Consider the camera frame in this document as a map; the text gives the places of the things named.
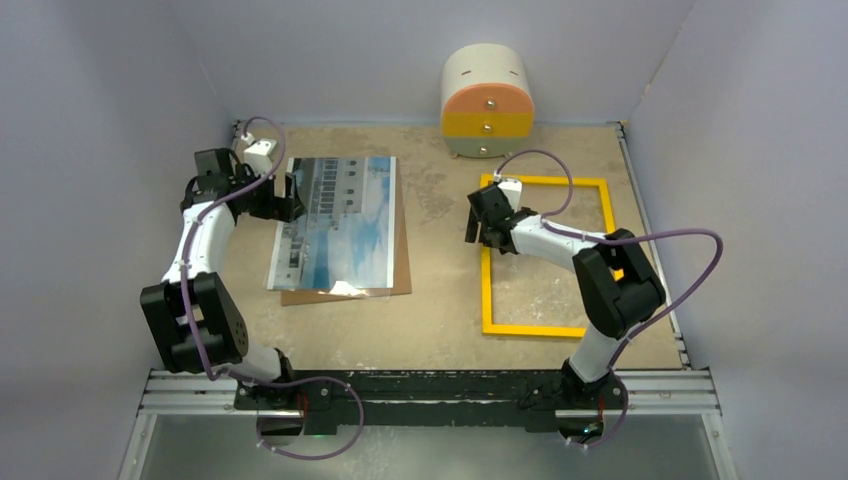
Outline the clear plastic sheet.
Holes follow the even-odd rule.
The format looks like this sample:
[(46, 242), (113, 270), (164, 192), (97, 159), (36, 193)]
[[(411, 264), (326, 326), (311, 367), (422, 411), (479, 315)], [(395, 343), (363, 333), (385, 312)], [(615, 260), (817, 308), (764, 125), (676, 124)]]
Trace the clear plastic sheet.
[(391, 288), (365, 288), (358, 287), (346, 281), (336, 281), (328, 289), (318, 289), (318, 295), (341, 300), (366, 300), (389, 297)]

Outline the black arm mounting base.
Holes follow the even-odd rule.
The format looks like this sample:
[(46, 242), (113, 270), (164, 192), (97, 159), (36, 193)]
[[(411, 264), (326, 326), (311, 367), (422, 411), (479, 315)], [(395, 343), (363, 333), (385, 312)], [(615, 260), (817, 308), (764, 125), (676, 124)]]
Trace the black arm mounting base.
[(238, 382), (234, 407), (301, 417), (307, 435), (363, 424), (515, 427), (594, 439), (626, 404), (619, 379), (582, 386), (560, 369), (299, 370), (293, 379), (285, 389)]

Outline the building and sky photo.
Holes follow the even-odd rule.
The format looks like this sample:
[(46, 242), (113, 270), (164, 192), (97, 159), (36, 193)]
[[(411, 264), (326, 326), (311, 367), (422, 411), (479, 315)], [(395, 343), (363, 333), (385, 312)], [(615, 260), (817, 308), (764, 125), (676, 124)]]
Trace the building and sky photo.
[(266, 288), (391, 288), (396, 158), (291, 158), (286, 172), (296, 175), (305, 212), (278, 225)]

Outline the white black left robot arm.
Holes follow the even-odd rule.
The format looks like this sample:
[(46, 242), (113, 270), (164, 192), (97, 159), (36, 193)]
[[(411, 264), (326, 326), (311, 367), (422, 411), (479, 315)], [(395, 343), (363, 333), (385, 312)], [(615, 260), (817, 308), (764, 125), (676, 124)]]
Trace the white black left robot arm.
[(275, 193), (284, 149), (260, 139), (237, 154), (231, 148), (198, 151), (196, 174), (180, 202), (183, 230), (174, 259), (162, 279), (142, 289), (140, 306), (164, 367), (172, 373), (228, 375), (259, 385), (272, 408), (297, 399), (298, 382), (280, 350), (254, 345), (220, 272), (226, 248), (242, 215), (292, 223), (301, 202), (292, 174), (284, 194)]

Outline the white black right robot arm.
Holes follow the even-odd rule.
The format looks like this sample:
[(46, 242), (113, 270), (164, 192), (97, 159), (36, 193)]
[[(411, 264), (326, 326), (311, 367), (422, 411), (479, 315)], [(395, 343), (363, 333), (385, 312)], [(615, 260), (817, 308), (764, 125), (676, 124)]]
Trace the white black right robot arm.
[(501, 180), (470, 193), (465, 241), (540, 258), (575, 275), (590, 326), (564, 362), (561, 392), (569, 404), (584, 407), (599, 396), (600, 380), (627, 334), (665, 304), (666, 291), (632, 232), (586, 232), (551, 222), (519, 205), (521, 187)]

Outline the yellow wooden picture frame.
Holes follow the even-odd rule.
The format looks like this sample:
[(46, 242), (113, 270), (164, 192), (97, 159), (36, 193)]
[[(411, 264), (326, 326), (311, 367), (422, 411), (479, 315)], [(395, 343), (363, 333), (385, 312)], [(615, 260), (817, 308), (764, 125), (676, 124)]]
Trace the yellow wooden picture frame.
[[(604, 226), (607, 232), (612, 232), (616, 227), (612, 203), (609, 194), (608, 183), (603, 178), (577, 177), (569, 181), (566, 177), (517, 175), (508, 177), (508, 180), (520, 181), (527, 186), (551, 186), (551, 187), (578, 187), (594, 188), (598, 191), (600, 208), (603, 215)], [(515, 336), (515, 337), (549, 337), (565, 339), (581, 339), (586, 329), (583, 327), (558, 327), (558, 326), (536, 326), (499, 324), (494, 319), (493, 301), (493, 276), (492, 258), (488, 247), (481, 248), (481, 315), (482, 333), (485, 335)]]

